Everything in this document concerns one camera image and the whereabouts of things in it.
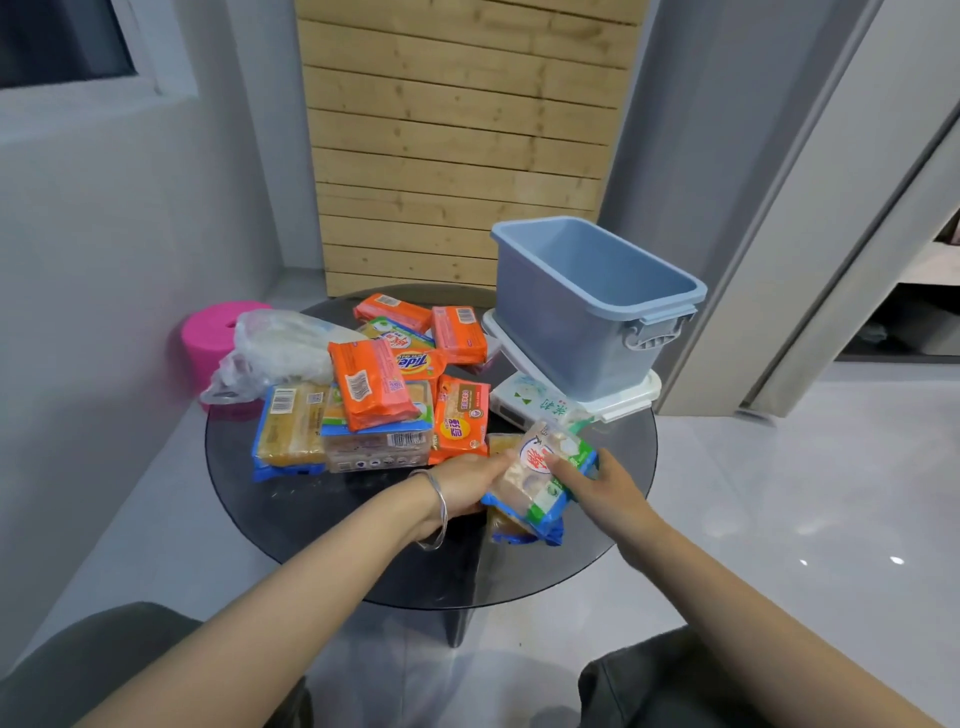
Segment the wooden board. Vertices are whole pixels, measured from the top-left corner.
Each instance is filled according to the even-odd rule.
[[[450,195],[353,187],[348,184],[318,184],[317,205],[322,215],[472,228],[483,231],[484,234],[490,230],[493,223],[501,220],[551,215],[577,215],[593,219],[593,213],[585,209],[499,203]]]
[[[351,152],[481,164],[599,180],[608,147],[309,109],[310,143]]]
[[[491,0],[297,0],[297,15],[350,28],[628,68],[636,27]]]
[[[617,109],[628,72],[298,20],[305,65]]]
[[[640,23],[647,14],[649,0],[512,0],[516,5],[549,11],[572,12],[583,17]]]
[[[492,132],[609,144],[619,112],[562,101],[303,67],[306,105]]]
[[[320,235],[325,245],[482,258],[497,254],[496,243],[486,231],[438,225],[321,215]]]
[[[317,148],[313,169],[317,182],[437,195],[455,190],[458,197],[573,209],[592,208],[600,184],[539,172]]]
[[[356,273],[333,273],[326,272],[326,295],[330,297],[344,296],[347,293],[356,293],[357,291],[367,291],[372,288],[382,288],[388,285],[397,285],[399,283],[425,283],[421,279],[399,279],[390,276],[363,276]],[[476,288],[486,288],[496,290],[492,285],[476,285]]]
[[[324,267],[334,273],[496,285],[496,261],[481,257],[378,251],[324,244]]]

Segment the plastic bag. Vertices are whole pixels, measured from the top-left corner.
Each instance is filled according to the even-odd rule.
[[[566,458],[586,473],[596,451],[571,432],[541,420],[523,436],[516,461],[481,498],[484,505],[498,508],[522,523],[552,546],[559,546],[563,532],[554,530],[570,500],[570,494],[547,467],[545,454]]]
[[[220,369],[201,392],[200,401],[254,401],[272,386],[305,379],[329,384],[333,381],[333,363],[327,345],[366,340],[359,331],[297,311],[247,311],[237,318],[233,351],[220,360]]]

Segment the bin handle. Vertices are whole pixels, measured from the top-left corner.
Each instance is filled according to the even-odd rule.
[[[657,317],[657,320],[655,321],[636,319],[635,321],[628,322],[626,324],[626,330],[623,332],[623,346],[625,346],[631,352],[643,352],[648,349],[656,349],[664,344],[669,344],[671,341],[680,336],[684,328],[684,323],[692,319],[694,313],[696,313],[696,308],[681,316],[677,316],[677,321],[673,325],[673,330],[668,331],[667,333],[658,334],[656,336],[647,336],[645,338],[643,336],[643,329],[645,326],[658,324],[660,321],[665,321],[670,317]]]

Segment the shelf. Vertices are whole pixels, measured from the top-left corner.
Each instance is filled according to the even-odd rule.
[[[960,245],[927,243],[907,266],[900,282],[960,285]]]
[[[896,364],[960,364],[960,356],[917,353],[895,338],[879,344],[853,339],[838,355],[836,361],[877,361]]]

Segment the blue plastic bin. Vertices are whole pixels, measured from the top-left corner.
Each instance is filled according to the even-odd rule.
[[[578,217],[496,223],[496,321],[568,397],[639,384],[707,287]]]

